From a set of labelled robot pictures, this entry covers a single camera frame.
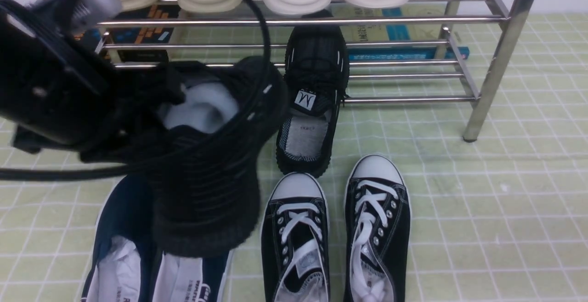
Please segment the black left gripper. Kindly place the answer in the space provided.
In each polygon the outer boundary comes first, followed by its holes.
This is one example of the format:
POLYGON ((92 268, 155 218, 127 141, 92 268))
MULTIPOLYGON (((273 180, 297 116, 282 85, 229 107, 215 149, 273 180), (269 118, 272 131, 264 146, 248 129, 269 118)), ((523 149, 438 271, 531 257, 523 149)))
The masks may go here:
POLYGON ((105 96, 82 97, 78 112, 86 128, 80 162, 193 162, 193 128, 187 121, 192 80, 192 61, 162 63, 119 71, 105 96))

